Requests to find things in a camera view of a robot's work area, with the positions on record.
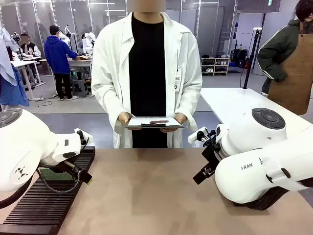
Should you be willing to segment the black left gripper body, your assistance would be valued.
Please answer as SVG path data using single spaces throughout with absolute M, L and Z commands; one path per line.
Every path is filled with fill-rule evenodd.
M 68 161 L 64 161 L 64 164 L 66 164 L 67 166 L 71 167 L 73 170 L 75 170 L 77 173 L 80 173 L 80 169 L 77 165 L 72 164 Z

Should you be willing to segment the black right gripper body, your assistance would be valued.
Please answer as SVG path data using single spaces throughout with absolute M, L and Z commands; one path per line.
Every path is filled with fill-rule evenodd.
M 204 151 L 202 152 L 202 155 L 208 161 L 208 163 L 205 165 L 205 168 L 216 169 L 221 160 L 221 157 L 219 155 L 219 152 L 221 150 L 220 144 L 207 141 L 203 144 L 203 146 Z

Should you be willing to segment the person's left hand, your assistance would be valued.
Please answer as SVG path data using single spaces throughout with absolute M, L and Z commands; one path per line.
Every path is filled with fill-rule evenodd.
M 187 121 L 187 117 L 184 114 L 182 114 L 182 113 L 177 113 L 175 115 L 175 120 L 179 124 L 183 125 Z M 177 130 L 177 128 L 165 128 L 165 129 L 161 129 L 161 132 L 168 133 L 168 132 L 174 132 L 176 130 Z

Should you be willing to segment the person's right hand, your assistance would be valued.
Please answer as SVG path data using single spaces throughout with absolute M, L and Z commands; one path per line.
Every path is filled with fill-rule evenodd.
M 130 113 L 128 113 L 128 112 L 121 112 L 121 113 L 119 114 L 117 120 L 118 120 L 122 125 L 127 126 L 128 123 L 129 123 L 129 121 L 130 121 L 130 119 L 133 118 L 133 117 L 134 117 L 134 115 L 132 115 L 132 114 L 130 114 Z

